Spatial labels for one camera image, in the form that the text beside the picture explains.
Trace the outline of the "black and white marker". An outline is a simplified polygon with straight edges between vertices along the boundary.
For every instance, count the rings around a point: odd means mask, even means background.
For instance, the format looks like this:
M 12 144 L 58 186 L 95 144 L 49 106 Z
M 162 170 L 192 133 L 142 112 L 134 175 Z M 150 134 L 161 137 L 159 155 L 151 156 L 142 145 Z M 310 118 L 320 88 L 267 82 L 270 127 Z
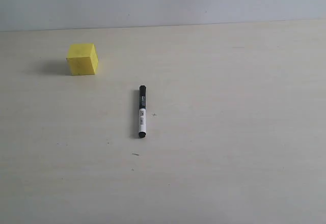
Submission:
M 144 138 L 146 127 L 146 86 L 139 87 L 139 138 Z

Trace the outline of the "yellow foam cube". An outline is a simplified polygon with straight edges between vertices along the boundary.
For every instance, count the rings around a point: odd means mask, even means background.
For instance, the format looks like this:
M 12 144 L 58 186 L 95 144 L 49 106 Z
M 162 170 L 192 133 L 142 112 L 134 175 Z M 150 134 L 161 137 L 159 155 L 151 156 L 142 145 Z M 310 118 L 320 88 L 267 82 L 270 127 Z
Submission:
M 66 57 L 71 75 L 95 75 L 98 56 L 93 43 L 71 44 Z

